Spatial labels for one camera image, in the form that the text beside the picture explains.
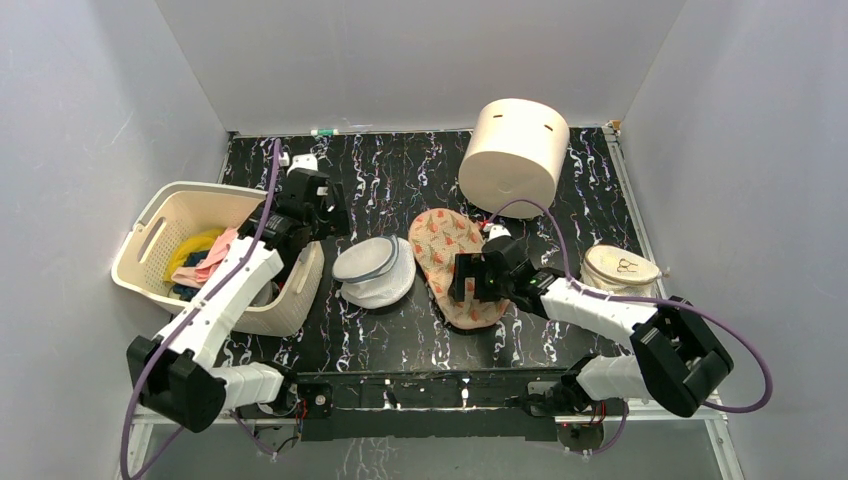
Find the cylindrical container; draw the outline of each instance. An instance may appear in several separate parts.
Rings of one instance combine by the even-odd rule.
[[[494,212],[526,198],[549,207],[568,148],[568,124],[556,110],[507,98],[483,108],[459,167],[459,188],[474,205]],[[539,209],[516,203],[501,215],[533,218]]]

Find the orange patterned fabric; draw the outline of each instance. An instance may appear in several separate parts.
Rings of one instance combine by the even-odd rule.
[[[482,251],[483,237],[474,222],[446,208],[428,210],[409,227],[409,243],[447,321],[456,328],[471,330],[492,326],[500,320],[509,300],[487,303],[474,300],[474,279],[465,281],[465,302],[454,302],[448,296],[454,255]]]

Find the laundry basket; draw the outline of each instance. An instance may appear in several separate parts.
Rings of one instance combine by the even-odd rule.
[[[188,302],[170,298],[163,281],[173,251],[188,237],[211,228],[239,227],[265,192],[212,183],[174,182],[162,187],[138,217],[112,265],[112,280],[171,313]],[[324,269],[321,244],[303,249],[282,291],[271,303],[248,307],[235,331],[285,337],[296,333],[315,300]]]

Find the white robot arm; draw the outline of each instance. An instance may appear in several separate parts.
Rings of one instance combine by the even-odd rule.
[[[464,301],[474,278],[479,301],[512,300],[529,313],[599,333],[632,355],[588,355],[544,394],[523,399],[538,415],[577,413],[608,398],[653,399],[671,413],[690,417],[733,369],[733,360],[704,319],[672,307],[608,301],[608,292],[535,268],[515,240],[490,235],[479,254],[457,254],[449,294]]]
[[[331,185],[314,165],[296,161],[283,188],[247,262],[241,265],[256,233],[259,209],[239,229],[241,238],[231,244],[226,258],[191,304],[152,340],[136,337],[127,349],[130,376],[136,383],[163,339],[169,338],[190,312],[197,312],[163,351],[139,396],[142,405],[190,431],[206,429],[222,410],[256,403],[283,411],[293,406],[288,388],[294,376],[280,365],[254,362],[214,367],[227,336],[264,285],[285,280],[307,243],[350,233],[341,185]]]

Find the wire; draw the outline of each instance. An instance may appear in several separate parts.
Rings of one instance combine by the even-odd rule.
[[[609,443],[607,443],[603,447],[601,447],[597,450],[592,450],[592,452],[591,452],[592,455],[604,453],[607,450],[609,450],[610,448],[612,448],[613,445],[615,445],[615,442],[617,442],[618,439],[621,438],[621,434],[622,434],[622,432],[624,432],[624,425],[627,423],[627,415],[629,415],[629,414],[630,414],[630,407],[627,405],[627,402],[624,402],[624,413],[621,414],[621,423],[618,424],[618,429],[615,431],[615,435],[613,435],[612,438],[610,439]]]
[[[299,437],[299,436],[297,436],[297,435],[287,438],[287,439],[286,439],[286,440],[285,440],[285,441],[284,441],[284,442],[283,442],[283,443],[282,443],[282,444],[281,444],[281,445],[277,448],[277,452],[276,452],[276,453],[280,453],[280,452],[281,452],[284,448],[286,448],[286,444],[288,444],[288,443],[289,443],[289,442],[291,442],[291,441],[294,441],[294,443],[292,444],[292,448],[294,448],[294,446],[295,446],[295,445],[297,445],[297,441],[298,441],[298,440],[300,440],[300,437]]]
[[[554,229],[556,230],[557,236],[559,237],[559,248],[562,252],[562,262],[563,262],[563,267],[565,269],[565,278],[581,294],[587,295],[587,296],[590,296],[590,297],[593,297],[593,298],[598,298],[598,299],[601,299],[601,300],[612,300],[614,302],[648,303],[648,304],[656,305],[656,306],[665,306],[665,307],[688,310],[688,311],[694,313],[695,315],[698,315],[698,316],[702,317],[703,319],[709,321],[713,325],[721,328],[725,332],[729,333],[730,336],[732,336],[733,338],[738,340],[739,343],[742,344],[742,346],[744,346],[746,349],[748,349],[749,352],[751,352],[751,356],[754,357],[754,360],[756,360],[757,365],[759,365],[760,370],[763,373],[763,380],[765,381],[765,388],[763,390],[762,397],[760,397],[759,400],[752,403],[751,405],[746,405],[744,407],[728,407],[728,406],[725,406],[725,405],[719,405],[719,404],[712,403],[712,402],[704,402],[704,405],[706,405],[707,407],[710,407],[714,410],[718,410],[720,412],[725,412],[725,413],[750,413],[750,412],[755,412],[755,411],[763,408],[769,402],[769,400],[771,400],[771,396],[772,396],[772,393],[774,391],[774,383],[773,383],[772,377],[771,377],[771,369],[769,369],[768,364],[766,364],[765,358],[763,358],[762,354],[759,352],[759,350],[757,350],[756,347],[754,347],[754,345],[751,342],[749,342],[746,338],[744,338],[742,336],[742,334],[737,332],[730,325],[727,325],[723,321],[713,317],[712,315],[701,310],[700,308],[693,307],[692,305],[688,305],[688,304],[682,303],[682,302],[675,302],[673,300],[666,300],[666,299],[662,299],[662,298],[645,298],[645,297],[630,297],[630,296],[619,296],[619,295],[605,295],[605,294],[602,294],[602,293],[597,293],[597,292],[593,292],[593,291],[588,290],[588,289],[584,289],[583,286],[580,284],[580,282],[574,280],[574,277],[571,276],[571,272],[570,272],[569,266],[568,266],[568,252],[565,248],[565,237],[562,235],[562,230],[560,230],[559,224],[557,223],[556,219],[554,218],[554,216],[551,214],[551,212],[547,208],[543,207],[542,205],[539,205],[538,203],[534,202],[533,200],[519,198],[519,199],[516,199],[516,200],[512,200],[511,202],[508,202],[506,205],[499,208],[497,212],[493,213],[492,216],[489,217],[488,220],[486,220],[486,223],[492,223],[495,220],[495,218],[497,218],[498,214],[501,213],[501,211],[503,211],[503,209],[505,209],[506,207],[512,205],[513,203],[517,203],[517,202],[526,202],[526,203],[529,203],[529,204],[535,206],[536,208],[541,210],[542,213],[544,213],[546,217],[548,217],[548,220],[551,221],[551,223],[554,226]]]
[[[256,434],[254,434],[253,432],[250,431],[250,427],[248,427],[244,423],[244,421],[242,421],[242,419],[238,416],[238,414],[236,413],[235,410],[233,410],[232,417],[233,417],[233,419],[235,419],[236,423],[238,423],[239,426],[241,426],[242,430],[244,430],[244,432],[247,433],[247,435],[250,437],[250,439],[253,440],[253,443],[256,444],[256,446],[259,448],[259,450],[262,451],[262,453],[265,453],[266,455],[274,456],[274,449],[269,447],[268,445],[265,445],[264,443],[262,443],[262,441],[259,440],[259,438],[256,436]]]
[[[250,246],[247,249],[244,257],[241,258],[238,265],[234,269],[232,269],[227,275],[221,280],[220,283],[213,286],[209,293],[204,297],[204,300],[209,301],[214,297],[218,292],[221,291],[224,286],[229,283],[229,281],[239,272],[242,268],[247,265],[247,262],[250,260],[251,255],[253,255],[253,251],[256,250],[256,246],[259,244],[259,239],[262,238],[262,232],[265,230],[265,224],[268,223],[268,217],[271,214],[271,204],[274,203],[274,187],[277,184],[277,170],[279,167],[279,155],[280,155],[280,140],[274,140],[274,151],[271,157],[271,176],[268,180],[268,194],[265,197],[265,206],[262,209],[262,216],[259,219],[259,224],[256,227],[256,234],[253,237],[253,241],[250,243]],[[193,309],[186,315],[186,318],[177,325],[177,327],[168,335],[167,338],[162,340],[162,343],[159,344],[159,348],[153,353],[147,363],[144,365],[144,368],[141,370],[141,374],[138,377],[138,381],[135,383],[133,387],[132,395],[130,396],[129,404],[127,405],[127,412],[124,415],[124,426],[121,431],[121,458],[120,458],[120,467],[121,467],[121,476],[125,480],[136,480],[140,479],[142,475],[147,472],[147,470],[153,465],[156,460],[159,459],[159,456],[162,455],[162,452],[165,451],[166,448],[174,441],[174,439],[180,433],[185,430],[184,427],[180,426],[174,433],[171,434],[165,440],[165,443],[162,447],[157,451],[153,458],[150,459],[146,464],[144,464],[135,475],[130,475],[129,472],[129,462],[127,460],[127,454],[129,453],[129,437],[130,437],[130,429],[132,428],[132,419],[133,414],[135,414],[135,409],[138,406],[139,396],[141,395],[141,390],[144,388],[145,383],[147,382],[147,378],[150,376],[150,372],[153,370],[153,367],[162,358],[162,355],[165,353],[165,350],[168,349],[168,346],[183,332],[183,330],[188,327],[192,320],[200,313],[200,310],[197,308]],[[237,415],[233,416],[236,421],[241,424],[243,427],[247,428],[246,425],[241,422],[241,419],[238,418]]]

